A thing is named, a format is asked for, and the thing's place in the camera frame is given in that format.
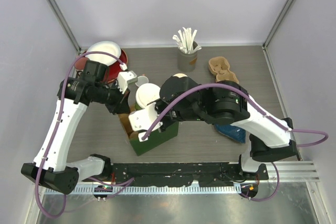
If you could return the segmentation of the green paper bag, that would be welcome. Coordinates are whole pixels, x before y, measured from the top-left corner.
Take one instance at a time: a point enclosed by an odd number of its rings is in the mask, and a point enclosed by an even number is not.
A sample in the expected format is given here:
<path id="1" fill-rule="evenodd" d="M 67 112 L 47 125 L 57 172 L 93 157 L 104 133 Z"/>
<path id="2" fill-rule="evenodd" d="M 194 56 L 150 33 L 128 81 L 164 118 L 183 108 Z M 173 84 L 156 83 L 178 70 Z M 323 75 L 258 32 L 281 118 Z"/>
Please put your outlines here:
<path id="1" fill-rule="evenodd" d="M 136 111 L 134 106 L 130 107 L 130 113 Z M 128 116 L 129 114 L 119 114 L 120 123 L 128 136 L 128 140 L 138 156 L 158 147 L 159 145 L 171 140 L 176 137 L 179 132 L 179 123 L 170 122 L 164 124 L 161 119 L 152 129 L 148 136 L 148 140 L 140 142 L 138 138 L 138 132 L 132 130 Z"/>

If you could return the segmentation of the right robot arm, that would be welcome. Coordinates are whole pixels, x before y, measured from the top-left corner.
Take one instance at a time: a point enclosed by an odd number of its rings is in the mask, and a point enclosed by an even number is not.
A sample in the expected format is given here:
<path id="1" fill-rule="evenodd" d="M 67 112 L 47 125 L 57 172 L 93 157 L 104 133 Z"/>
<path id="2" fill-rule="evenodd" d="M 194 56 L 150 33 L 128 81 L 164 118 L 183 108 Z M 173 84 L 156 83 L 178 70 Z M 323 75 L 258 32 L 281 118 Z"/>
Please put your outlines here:
<path id="1" fill-rule="evenodd" d="M 254 176 L 262 163 L 298 155 L 290 135 L 292 120 L 274 117 L 232 81 L 198 84 L 188 76 L 171 76 L 161 86 L 155 109 L 164 126 L 175 121 L 202 121 L 249 132 L 249 147 L 237 166 L 242 179 Z"/>

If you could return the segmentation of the stack of green paper cups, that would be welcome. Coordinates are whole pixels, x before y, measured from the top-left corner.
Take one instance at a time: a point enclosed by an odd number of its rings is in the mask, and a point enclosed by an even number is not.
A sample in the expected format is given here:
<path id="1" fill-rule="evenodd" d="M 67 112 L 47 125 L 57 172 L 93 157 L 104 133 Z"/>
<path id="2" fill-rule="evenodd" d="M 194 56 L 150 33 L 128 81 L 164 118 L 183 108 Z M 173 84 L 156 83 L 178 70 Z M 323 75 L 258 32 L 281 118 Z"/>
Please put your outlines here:
<path id="1" fill-rule="evenodd" d="M 174 75 L 174 77 L 182 78 L 182 77 L 187 77 L 187 75 L 185 75 L 183 73 L 177 73 L 177 74 Z"/>

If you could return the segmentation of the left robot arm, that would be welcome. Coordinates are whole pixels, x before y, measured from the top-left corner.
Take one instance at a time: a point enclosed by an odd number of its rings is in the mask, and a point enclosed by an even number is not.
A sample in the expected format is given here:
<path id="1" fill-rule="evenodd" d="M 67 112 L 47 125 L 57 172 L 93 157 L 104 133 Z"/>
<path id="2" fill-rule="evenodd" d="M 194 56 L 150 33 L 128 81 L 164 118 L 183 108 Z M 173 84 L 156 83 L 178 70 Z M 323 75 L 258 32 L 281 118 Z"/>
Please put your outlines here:
<path id="1" fill-rule="evenodd" d="M 106 106 L 112 114 L 130 113 L 128 85 L 136 74 L 121 65 L 111 86 L 104 78 L 108 66 L 88 60 L 77 78 L 69 77 L 60 84 L 55 115 L 46 139 L 32 163 L 25 163 L 21 173 L 39 186 L 70 194 L 78 182 L 90 177 L 105 182 L 112 174 L 111 159 L 98 154 L 68 163 L 67 156 L 76 128 L 91 102 Z"/>

